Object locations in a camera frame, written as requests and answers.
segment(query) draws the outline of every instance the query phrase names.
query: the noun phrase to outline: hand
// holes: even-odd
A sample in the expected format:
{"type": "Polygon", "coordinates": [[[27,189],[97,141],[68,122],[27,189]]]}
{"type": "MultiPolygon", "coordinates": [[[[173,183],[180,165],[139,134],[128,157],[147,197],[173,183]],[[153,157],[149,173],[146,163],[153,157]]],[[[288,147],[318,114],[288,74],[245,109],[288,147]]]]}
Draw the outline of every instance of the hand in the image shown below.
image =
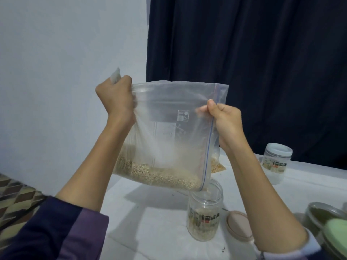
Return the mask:
{"type": "Polygon", "coordinates": [[[132,78],[125,75],[116,82],[113,76],[114,74],[99,84],[95,88],[95,92],[109,115],[107,124],[120,126],[128,133],[136,121],[131,89],[132,78]]]}
{"type": "Polygon", "coordinates": [[[238,108],[225,104],[215,104],[210,99],[207,105],[198,109],[209,112],[215,118],[216,128],[219,132],[219,145],[226,153],[230,153],[236,146],[247,143],[242,129],[241,111],[238,108]]]}

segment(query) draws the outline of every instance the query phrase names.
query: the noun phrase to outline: dark blue curtain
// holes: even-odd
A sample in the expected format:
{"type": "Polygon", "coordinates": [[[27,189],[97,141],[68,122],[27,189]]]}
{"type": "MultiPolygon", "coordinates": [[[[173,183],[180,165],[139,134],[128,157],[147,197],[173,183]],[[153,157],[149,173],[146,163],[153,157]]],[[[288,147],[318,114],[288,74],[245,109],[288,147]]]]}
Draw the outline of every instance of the dark blue curtain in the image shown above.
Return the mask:
{"type": "Polygon", "coordinates": [[[255,153],[347,168],[347,0],[151,0],[146,80],[228,84],[255,153]]]}

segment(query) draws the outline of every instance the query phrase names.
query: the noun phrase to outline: person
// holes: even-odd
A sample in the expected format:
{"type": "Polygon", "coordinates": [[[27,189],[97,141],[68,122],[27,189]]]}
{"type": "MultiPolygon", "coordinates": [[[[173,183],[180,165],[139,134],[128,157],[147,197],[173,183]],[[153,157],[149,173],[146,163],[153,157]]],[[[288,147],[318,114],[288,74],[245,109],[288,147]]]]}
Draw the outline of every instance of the person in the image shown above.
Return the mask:
{"type": "MultiPolygon", "coordinates": [[[[108,119],[91,152],[55,197],[48,197],[0,259],[99,259],[109,218],[100,214],[115,162],[135,123],[132,79],[113,74],[95,89],[108,119]]],[[[259,259],[323,259],[313,235],[290,212],[263,173],[242,129],[239,109],[209,100],[232,165],[259,259]]]]}

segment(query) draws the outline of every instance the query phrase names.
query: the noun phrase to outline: white label on bag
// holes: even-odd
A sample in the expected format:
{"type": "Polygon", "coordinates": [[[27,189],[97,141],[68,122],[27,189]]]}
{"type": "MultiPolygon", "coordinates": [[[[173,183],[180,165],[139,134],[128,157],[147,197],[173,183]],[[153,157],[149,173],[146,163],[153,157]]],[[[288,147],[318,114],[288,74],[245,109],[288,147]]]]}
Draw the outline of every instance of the white label on bag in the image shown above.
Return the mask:
{"type": "Polygon", "coordinates": [[[155,122],[155,160],[153,167],[170,167],[175,160],[175,134],[176,123],[173,122],[155,122]]]}
{"type": "Polygon", "coordinates": [[[188,121],[189,110],[179,110],[177,114],[177,121],[188,121]]]}

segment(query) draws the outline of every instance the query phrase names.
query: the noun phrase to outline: green lid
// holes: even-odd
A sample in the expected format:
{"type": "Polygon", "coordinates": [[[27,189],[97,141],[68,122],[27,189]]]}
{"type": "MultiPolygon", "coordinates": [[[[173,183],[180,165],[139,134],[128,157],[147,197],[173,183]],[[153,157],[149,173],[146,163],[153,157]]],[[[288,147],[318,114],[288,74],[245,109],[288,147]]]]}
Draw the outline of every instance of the green lid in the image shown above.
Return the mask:
{"type": "Polygon", "coordinates": [[[328,242],[347,257],[347,220],[332,219],[324,226],[323,234],[328,242]]]}

